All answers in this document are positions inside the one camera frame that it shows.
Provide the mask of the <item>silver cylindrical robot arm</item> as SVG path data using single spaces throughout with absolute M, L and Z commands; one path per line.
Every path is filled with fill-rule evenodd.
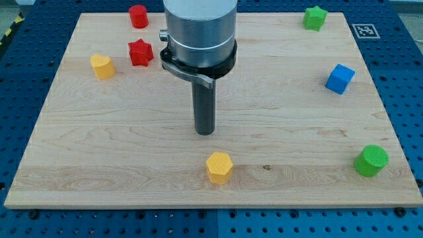
M 164 0 L 167 28 L 159 38 L 191 67 L 213 67 L 235 47 L 237 0 Z

